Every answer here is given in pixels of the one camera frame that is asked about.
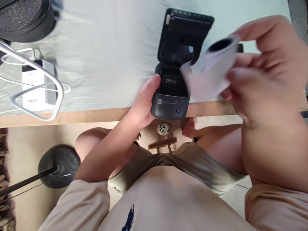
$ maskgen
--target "forearm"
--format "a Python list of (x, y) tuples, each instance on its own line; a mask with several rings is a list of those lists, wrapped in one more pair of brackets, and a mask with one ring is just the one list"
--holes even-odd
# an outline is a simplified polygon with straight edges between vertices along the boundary
[(107, 180), (129, 150), (141, 128), (126, 115), (115, 128), (86, 156), (79, 166), (75, 180), (88, 182)]
[(252, 178), (308, 193), (308, 127), (300, 115), (275, 127), (244, 124), (242, 149)]

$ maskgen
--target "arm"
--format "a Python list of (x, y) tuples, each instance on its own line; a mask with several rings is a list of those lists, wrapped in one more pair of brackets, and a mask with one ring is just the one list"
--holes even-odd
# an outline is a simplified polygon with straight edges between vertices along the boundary
[(307, 83), (306, 45), (282, 16), (261, 18), (234, 32), (256, 40), (261, 54), (239, 54), (222, 95), (243, 118), (242, 157), (252, 183), (308, 193), (308, 128), (300, 116)]
[(152, 97), (160, 84), (160, 76), (151, 77), (139, 90), (127, 115), (86, 156), (75, 180), (88, 182), (107, 180), (129, 150), (141, 129), (151, 123)]

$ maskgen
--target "finger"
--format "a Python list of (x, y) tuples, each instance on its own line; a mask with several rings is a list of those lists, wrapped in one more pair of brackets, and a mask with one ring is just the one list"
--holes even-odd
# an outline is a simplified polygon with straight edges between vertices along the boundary
[(230, 81), (232, 91), (237, 94), (258, 97), (268, 84), (264, 75), (266, 74), (255, 68), (237, 67), (227, 73), (227, 79)]
[(274, 15), (248, 22), (239, 27), (232, 35), (240, 36), (242, 41), (256, 40), (261, 52), (269, 52), (289, 47), (299, 41), (288, 19)]
[(224, 98), (225, 101), (230, 101), (233, 97), (232, 91), (230, 88), (226, 88), (223, 92), (220, 93), (221, 97)]
[(236, 53), (233, 68), (234, 67), (249, 67), (259, 57), (260, 57), (260, 54), (255, 54), (255, 53)]
[(153, 77), (149, 78), (145, 82), (145, 84), (143, 84), (137, 96), (142, 97), (144, 100), (152, 99), (159, 85), (160, 85), (160, 75), (155, 74)]

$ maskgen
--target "beige shirt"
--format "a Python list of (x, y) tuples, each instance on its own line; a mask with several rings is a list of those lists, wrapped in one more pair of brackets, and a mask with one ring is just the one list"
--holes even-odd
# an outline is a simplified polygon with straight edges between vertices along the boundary
[(245, 197), (244, 220), (207, 186), (154, 167), (110, 210), (107, 181), (71, 183), (40, 230), (308, 230), (308, 194), (267, 184)]

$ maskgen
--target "leg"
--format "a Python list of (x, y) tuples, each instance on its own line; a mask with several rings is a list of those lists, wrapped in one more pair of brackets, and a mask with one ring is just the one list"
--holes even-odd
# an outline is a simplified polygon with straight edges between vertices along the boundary
[[(88, 153), (107, 136), (109, 132), (109, 129), (98, 127), (89, 129), (78, 136), (75, 149), (80, 157), (81, 162), (85, 159)], [(137, 149), (138, 145), (133, 143), (128, 152), (125, 154), (121, 163), (116, 167), (109, 178), (114, 177), (128, 164), (128, 162), (136, 153)]]
[[(80, 134), (75, 145), (80, 160), (83, 161), (87, 154), (109, 132), (110, 130), (105, 128), (92, 128)], [(148, 150), (140, 147), (137, 142), (134, 142), (121, 163), (110, 175), (108, 184), (123, 195), (142, 174), (150, 169), (156, 157), (157, 155), (153, 155)]]
[(195, 129), (190, 118), (183, 135), (193, 138), (154, 165), (172, 165), (207, 185), (222, 197), (246, 174), (241, 158), (241, 124)]
[(197, 145), (213, 158), (229, 168), (247, 174), (242, 160), (242, 132), (241, 124), (227, 126), (211, 126), (199, 130), (195, 129), (196, 119), (190, 118), (182, 134), (198, 141)]

